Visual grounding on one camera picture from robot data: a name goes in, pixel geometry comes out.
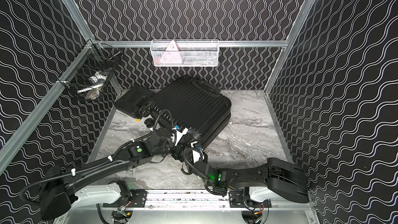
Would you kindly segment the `black hard-shell suitcase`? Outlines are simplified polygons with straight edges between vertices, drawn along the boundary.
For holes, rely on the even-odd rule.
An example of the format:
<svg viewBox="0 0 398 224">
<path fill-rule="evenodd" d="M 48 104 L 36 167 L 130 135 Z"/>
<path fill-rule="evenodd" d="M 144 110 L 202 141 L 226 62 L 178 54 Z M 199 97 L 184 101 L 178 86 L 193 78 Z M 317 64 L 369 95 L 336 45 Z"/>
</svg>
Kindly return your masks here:
<svg viewBox="0 0 398 224">
<path fill-rule="evenodd" d="M 157 118 L 163 113 L 159 124 L 171 125 L 182 131 L 188 129 L 188 136 L 199 141 L 206 148 L 226 127 L 231 117 L 231 100 L 220 90 L 202 79 L 183 76 L 150 96 L 140 107 L 138 113 Z"/>
</svg>

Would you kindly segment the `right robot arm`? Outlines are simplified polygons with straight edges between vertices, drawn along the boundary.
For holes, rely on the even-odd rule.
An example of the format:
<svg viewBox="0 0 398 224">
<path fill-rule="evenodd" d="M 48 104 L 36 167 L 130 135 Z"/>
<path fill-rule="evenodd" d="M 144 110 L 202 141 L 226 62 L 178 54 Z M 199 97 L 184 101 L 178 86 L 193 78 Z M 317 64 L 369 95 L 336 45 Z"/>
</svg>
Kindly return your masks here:
<svg viewBox="0 0 398 224">
<path fill-rule="evenodd" d="M 307 176 L 302 167 L 277 158 L 255 168 L 213 168 L 204 160 L 205 154 L 195 148 L 186 148 L 183 161 L 199 176 L 205 189 L 217 196 L 226 196 L 229 189 L 264 188 L 294 203 L 308 203 Z"/>
</svg>

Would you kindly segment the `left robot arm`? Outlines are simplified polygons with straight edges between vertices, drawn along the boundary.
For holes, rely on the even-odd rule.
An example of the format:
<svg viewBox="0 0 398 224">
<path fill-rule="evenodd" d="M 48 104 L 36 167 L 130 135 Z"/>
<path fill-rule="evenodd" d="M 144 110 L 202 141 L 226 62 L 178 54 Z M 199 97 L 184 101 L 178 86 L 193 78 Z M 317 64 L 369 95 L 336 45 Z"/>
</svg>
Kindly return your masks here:
<svg viewBox="0 0 398 224">
<path fill-rule="evenodd" d="M 150 163 L 155 156 L 171 154 L 177 160 L 182 159 L 186 147 L 201 141 L 192 130 L 180 133 L 159 128 L 126 142 L 108 157 L 75 168 L 52 167 L 45 175 L 45 182 L 39 184 L 40 217 L 43 221 L 53 220 L 68 212 L 78 200 L 76 193 L 95 181 Z"/>
</svg>

